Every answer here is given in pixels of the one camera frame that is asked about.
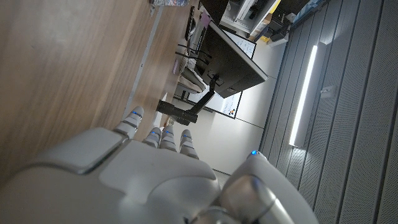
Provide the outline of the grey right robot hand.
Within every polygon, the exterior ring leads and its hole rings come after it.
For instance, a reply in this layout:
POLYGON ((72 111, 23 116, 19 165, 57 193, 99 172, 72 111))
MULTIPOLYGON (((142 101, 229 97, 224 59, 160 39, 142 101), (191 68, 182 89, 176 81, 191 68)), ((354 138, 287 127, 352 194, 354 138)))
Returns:
POLYGON ((298 190, 259 151, 220 185, 189 131, 134 140, 138 106, 29 161, 1 187, 2 223, 316 223, 298 190))

